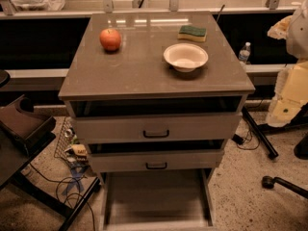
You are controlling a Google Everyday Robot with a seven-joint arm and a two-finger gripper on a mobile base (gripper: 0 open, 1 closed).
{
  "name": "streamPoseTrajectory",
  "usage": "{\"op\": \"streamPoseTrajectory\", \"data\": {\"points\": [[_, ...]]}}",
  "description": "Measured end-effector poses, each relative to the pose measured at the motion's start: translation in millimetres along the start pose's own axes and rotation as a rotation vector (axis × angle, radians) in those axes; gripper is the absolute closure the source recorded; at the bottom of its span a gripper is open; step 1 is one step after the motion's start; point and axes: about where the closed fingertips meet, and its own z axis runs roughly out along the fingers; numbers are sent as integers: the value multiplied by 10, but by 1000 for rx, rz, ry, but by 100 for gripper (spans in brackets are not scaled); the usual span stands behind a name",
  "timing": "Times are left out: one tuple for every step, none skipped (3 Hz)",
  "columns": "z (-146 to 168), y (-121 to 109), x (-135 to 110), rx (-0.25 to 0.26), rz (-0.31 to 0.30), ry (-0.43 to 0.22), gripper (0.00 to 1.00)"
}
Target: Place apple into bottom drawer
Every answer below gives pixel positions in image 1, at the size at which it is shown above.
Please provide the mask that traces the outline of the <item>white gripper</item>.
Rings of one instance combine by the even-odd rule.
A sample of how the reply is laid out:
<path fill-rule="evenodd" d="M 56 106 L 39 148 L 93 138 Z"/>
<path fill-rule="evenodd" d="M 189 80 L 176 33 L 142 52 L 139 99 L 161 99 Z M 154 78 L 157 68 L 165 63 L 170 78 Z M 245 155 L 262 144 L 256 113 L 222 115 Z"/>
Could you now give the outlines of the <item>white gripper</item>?
<path fill-rule="evenodd" d="M 276 79 L 266 123 L 283 127 L 308 103 L 308 62 L 299 62 L 281 70 Z"/>

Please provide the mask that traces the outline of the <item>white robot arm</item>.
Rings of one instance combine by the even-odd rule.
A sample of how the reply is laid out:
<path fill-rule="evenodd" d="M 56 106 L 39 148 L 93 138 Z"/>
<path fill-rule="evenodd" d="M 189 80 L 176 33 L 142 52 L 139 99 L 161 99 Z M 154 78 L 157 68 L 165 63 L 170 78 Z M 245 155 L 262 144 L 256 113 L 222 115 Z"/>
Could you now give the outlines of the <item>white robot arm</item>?
<path fill-rule="evenodd" d="M 287 53 L 297 58 L 294 66 L 278 73 L 266 117 L 269 126 L 283 127 L 308 103 L 308 2 L 304 0 L 292 15 L 271 26 L 268 36 L 283 38 Z"/>

